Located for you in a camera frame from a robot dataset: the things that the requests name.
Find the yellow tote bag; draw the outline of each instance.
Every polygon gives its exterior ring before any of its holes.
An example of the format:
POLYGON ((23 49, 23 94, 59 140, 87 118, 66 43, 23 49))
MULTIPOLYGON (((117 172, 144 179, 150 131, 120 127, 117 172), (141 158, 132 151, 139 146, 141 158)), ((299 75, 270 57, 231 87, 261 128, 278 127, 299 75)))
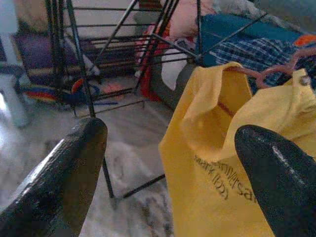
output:
POLYGON ((172 198, 176 237, 274 236, 235 152, 246 124, 273 130, 316 157, 316 99, 301 85, 251 96, 246 77, 224 72, 229 63, 193 72, 159 149, 172 198))

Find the hanger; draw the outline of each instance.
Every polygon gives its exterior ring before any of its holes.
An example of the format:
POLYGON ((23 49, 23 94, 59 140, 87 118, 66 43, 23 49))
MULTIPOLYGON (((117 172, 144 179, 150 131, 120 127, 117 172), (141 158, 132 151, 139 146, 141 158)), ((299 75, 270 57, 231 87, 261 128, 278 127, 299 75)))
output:
POLYGON ((298 50, 296 53, 293 54, 291 60, 285 64, 285 65, 275 65, 272 67, 269 67, 265 69, 262 72, 257 72, 251 69, 247 68, 241 68, 241 67, 229 67, 226 69, 226 71, 233 71, 233 72, 239 72, 246 74, 248 76, 256 78, 256 84, 258 88, 265 89, 269 88, 270 86, 266 85, 263 81, 264 79, 271 73, 276 73, 276 72, 282 72, 288 75, 292 75, 293 72, 295 71, 295 65, 297 64, 298 60, 301 57, 307 57, 307 56, 313 56, 316 55, 316 47, 312 48, 303 48, 298 50))

